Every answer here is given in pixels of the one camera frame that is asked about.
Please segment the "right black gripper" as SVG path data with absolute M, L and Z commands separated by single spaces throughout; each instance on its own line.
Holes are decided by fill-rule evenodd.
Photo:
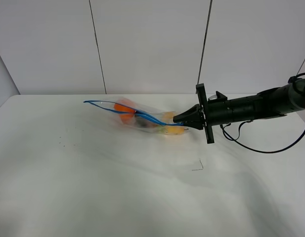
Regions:
M 212 127 L 228 122 L 228 108 L 226 101 L 209 103 L 203 83 L 196 85 L 199 104 L 194 105 L 187 111 L 173 117 L 173 122 L 183 122 L 183 126 L 205 129 L 208 144 L 214 143 Z

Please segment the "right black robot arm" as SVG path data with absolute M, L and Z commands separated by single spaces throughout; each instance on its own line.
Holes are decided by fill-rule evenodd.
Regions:
M 213 126 L 257 119 L 283 117 L 305 110 L 305 73 L 290 77 L 287 85 L 256 95 L 228 99 L 220 92 L 207 98 L 205 86 L 196 85 L 198 104 L 173 118 L 175 123 L 204 130 L 207 142 L 214 142 Z

